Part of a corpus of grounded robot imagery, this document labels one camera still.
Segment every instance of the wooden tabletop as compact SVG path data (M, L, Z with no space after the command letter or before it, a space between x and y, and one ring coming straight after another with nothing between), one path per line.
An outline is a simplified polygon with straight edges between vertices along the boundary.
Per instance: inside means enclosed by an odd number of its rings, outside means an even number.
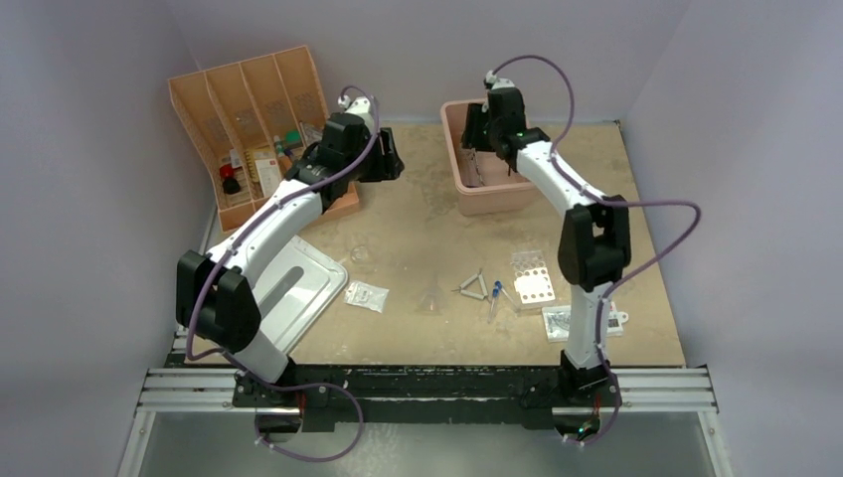
M553 136L560 128L545 130ZM362 212L300 234L342 263L349 280L389 288L385 311L351 306L337 297L292 358L314 364L557 364L564 343L548 343L540 310L516 313L501 300L489 324L487 302L449 290L480 268L489 287L501 280L512 290L511 254L541 250L558 304L570 303L570 288L555 260L559 215L544 198L518 212L461 215L441 124L394 124L393 131L406 165L401 179L360 185ZM615 124L575 126L560 152L595 187L638 198ZM632 264L627 270L653 255L643 213L632 209L629 220ZM421 307L431 293L437 297L437 313ZM658 266L626 283L613 299L629 314L623 336L608 338L613 364L685 364ZM196 347L207 344L197 340Z

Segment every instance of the tabletop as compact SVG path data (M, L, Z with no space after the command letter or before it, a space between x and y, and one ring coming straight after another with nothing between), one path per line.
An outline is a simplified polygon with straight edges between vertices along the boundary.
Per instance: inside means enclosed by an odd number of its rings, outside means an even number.
M388 288L384 312L351 306L338 296L292 351L292 359L312 364L558 364L565 343L548 342L540 309L516 312L501 299L488 323L488 302L451 291L481 268L489 289L500 280L512 290L512 253L539 250L547 258L557 304L569 304L570 287L555 259L562 229L558 213L540 197L517 212L463 216L456 206L442 125L392 127L406 165L402 177L359 185L361 212L300 233L343 264L349 280ZM553 137L561 127L544 129ZM638 199L616 124L577 125L559 150L593 186ZM642 211L631 209L629 222L632 264L627 270L654 253ZM613 300L629 315L623 335L607 339L614 365L685 365L658 265L619 288ZM208 346L197 339L197 350Z

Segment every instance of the cable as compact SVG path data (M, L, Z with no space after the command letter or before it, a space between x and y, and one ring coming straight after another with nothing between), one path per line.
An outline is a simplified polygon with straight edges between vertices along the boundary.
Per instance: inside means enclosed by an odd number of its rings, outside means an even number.
M670 242L670 244L667 245L663 250L656 253L652 258L645 261L644 263L639 265L634 270L630 271L625 276L621 277L619 280L617 280L617 282L613 283L609 288L606 289L606 291L600 297L600 301L597 303L597 310L596 310L597 311L597 319L594 322L594 328L595 328L595 330L594 330L594 336L595 336L594 345L596 346L597 357L600 359L600 364L602 365L603 369L606 372L606 375L609 378L610 385L614 386L615 393L614 393L614 409L612 410L611 417L609 418L609 421L606 423L605 426L602 426L600 428L600 432L595 434L589 440L581 442L581 444L593 444L593 443L597 442L598 440L600 440L604 435L606 435L606 433L614 425L614 422L617 420L617 414L620 411L620 406L622 404L622 399L621 399L621 396L620 396L620 385L617 382L617 376L611 371L611 368L609 367L608 361L605 358L605 354L603 353L604 344L603 344L602 336L600 335L600 331L601 331L600 325L602 324L601 317L602 317L603 304L608 302L609 297L611 296L612 293L614 293L614 291L617 288L619 288L621 285L623 285L627 281L631 280L636 275L638 275L642 271L646 270L647 268L649 268L653 264L657 263L659 260L664 258L665 255L667 255L668 253L673 251L673 249L676 248L679 245L679 243L682 243L683 241L685 241L685 239L691 234L691 232L694 231L694 229L697 227L697 225L699 225L700 219L702 218L702 215L703 215L703 211L702 211L702 209L700 209L700 206L695 204L694 202L684 201L684 200L637 201L637 202L607 201L603 197L599 196L598 194L595 194L594 192L590 191L588 188L583 187L583 184L580 184L579 182L577 182L576 179L571 177L571 175L566 173L562 169L562 167L559 165L559 162L557 160L557 158L559 157L559 154L556 153L556 149L557 149L557 146L559 146L559 143L565 138L565 136L568 135L568 131L571 130L571 126L574 123L574 90L571 87L571 82L568 80L568 76L565 74L565 72L563 72L562 69L557 64L555 64L551 60L549 60L545 57L539 56L539 55L522 55L522 56L519 56L519 57L512 58L512 59L507 60L506 62L502 63L498 68L493 70L492 73L494 75L497 75L497 73L501 69L506 67L507 65L510 65L512 63L515 63L515 62L520 62L522 60L538 60L538 61L548 65L549 67L554 69L556 71L556 73L559 74L559 76L562 78L562 81L565 82L565 87L568 90L568 100L569 100L569 104L570 104L569 113L568 113L568 122L565 125L565 129L563 129L563 131L559 134L559 136L557 136L556 139L554 139L554 141L551 143L550 157L551 157L551 163L553 164L554 169L556 169L556 171L569 184L571 184L572 187L575 187L575 188L581 190L581 193L584 196L588 197L589 199L595 201L596 203L598 203L598 204L600 204L604 207L628 208L628 209L630 209L630 208L633 208L633 207L644 208L644 207L683 206L683 207L689 207L694 211L694 220L691 222L691 225L688 226L688 229L686 229L685 232L683 232L675 240Z
M199 321L199 312L200 312L200 310L202 310L202 304L205 302L205 298L208 296L208 292L211 290L211 286L214 284L214 278L217 276L217 274L220 272L220 270L223 268L223 266L229 260L229 258L238 253L238 248L240 247L241 244L243 244L244 240L246 240L246 238L248 238L249 235L252 232L254 232L254 230L260 224L263 223L263 221L265 221L270 215L272 215L275 212L276 209L281 209L282 207L284 207L284 205L286 205L290 201L292 201L294 199L297 199L297 198L299 198L299 197L301 197L305 194L308 194L310 192L318 191L319 189L321 189L325 186L328 186L330 184L333 184L334 182L336 182L336 181L342 179L343 177L347 176L353 170L355 170L363 162L364 159L366 159L366 156L369 155L369 152L372 151L373 147L375 147L375 143L378 140L378 130L381 128L381 118L380 118L380 114L378 112L378 104L375 101L375 98L373 96L369 95L368 93L366 93L362 89L360 89L360 88L358 88L354 85L350 85L350 84L345 86L342 89L342 91L340 91L340 97L343 97L345 95L345 93L348 92L349 89L356 89L361 94L366 96L366 98L369 99L369 102L372 103L372 119L373 119L373 122L375 124L375 132L369 138L369 142L366 143L366 147L363 148L363 152L361 152L360 155L357 157L357 159L352 161L351 164L346 166L345 169L341 170L340 172L338 172L338 173L336 173L336 174L334 174L334 175L332 175L332 176L330 176L326 179L323 179L323 180L317 182L316 184L307 186L304 189L301 189L299 191L296 191L292 194L289 194L289 195L281 198L276 203L276 208L264 209L263 212L261 212L260 214L258 214L256 216L253 216L253 219L251 221L249 221L240 230L240 234L234 240L232 240L232 243L229 246L229 248L223 253L223 255L220 257L220 259L217 260L217 263L214 264L214 267L211 269L211 273L208 274L208 278L206 278L205 283L202 284L202 288L199 290L199 295L196 297L196 304L193 306L193 311L190 314L190 322L188 323L188 329L187 329L187 343L186 343L186 347L185 347L185 355L187 356L187 358L189 360L196 361L196 360L200 360L202 358L205 358L207 356L213 355L215 353L221 353L235 367L240 368L241 370L247 371L246 368L242 364L240 364L233 356L231 356L230 354L225 352L225 350L223 348L214 348L214 349L211 349L211 350L208 350L208 351L204 351L204 352L202 352L198 355L193 354L193 339L194 339L194 336L196 335L196 324ZM360 440L360 436L363 434L363 410L360 408L360 403L357 402L357 400L354 398L354 396L351 393L349 393L347 390L345 390L341 387L338 387L337 385L332 385L330 383L313 383L313 384L301 385L301 386L281 387L281 386L276 386L276 385L267 383L264 380L261 380L260 378L258 378L257 376L253 375L253 377L257 381L262 383L264 386L267 386L270 389L273 389L275 391L280 391L280 392L293 392L293 391L301 391L301 390L307 390L307 389L311 389L311 388L320 388L320 387L336 389L336 390L340 391L343 395L345 395L348 399L350 399L352 404L354 405L354 407L357 409L357 415L358 415L358 419L359 419L359 422L360 422L360 427L358 428L357 435L355 436L354 440L352 440L351 444L349 444L348 447L346 447L341 452L339 452L335 455L331 455L331 456L328 456L328 457L310 457L310 456L307 456L307 455L298 454L298 453L290 451L290 450L282 449L280 447L276 447L274 444L270 444L270 443L268 443L264 440L265 445L267 447L269 447L270 449L275 450L275 451L277 451L279 453L282 453L284 455L287 455L289 457L292 457L294 459L302 460L302 461L305 461L305 462L328 462L328 461L331 461L331 460L339 459L340 457L346 455L347 453L349 453L351 451L351 449L354 448L355 445L357 445L357 442Z

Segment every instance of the wooden organizer box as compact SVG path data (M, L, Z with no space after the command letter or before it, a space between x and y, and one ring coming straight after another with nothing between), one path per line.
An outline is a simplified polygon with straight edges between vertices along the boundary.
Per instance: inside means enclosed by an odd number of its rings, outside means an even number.
M169 85L173 107L214 183L224 232L241 226L266 202L250 151L274 151L272 138L284 139L290 131L298 131L306 141L302 123L321 130L328 117L316 67L304 46L172 78ZM300 157L306 145L300 144L293 155ZM235 169L241 190L229 195L223 191L220 167L231 160L232 150L244 165ZM285 157L278 160L281 176L290 165ZM352 183L320 222L359 210L360 198Z

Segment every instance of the red object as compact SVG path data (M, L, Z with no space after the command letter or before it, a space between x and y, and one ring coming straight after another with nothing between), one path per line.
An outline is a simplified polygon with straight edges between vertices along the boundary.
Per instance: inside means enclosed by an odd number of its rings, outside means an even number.
M235 177L235 168L233 168L231 164L226 164L220 168L220 177L223 179Z

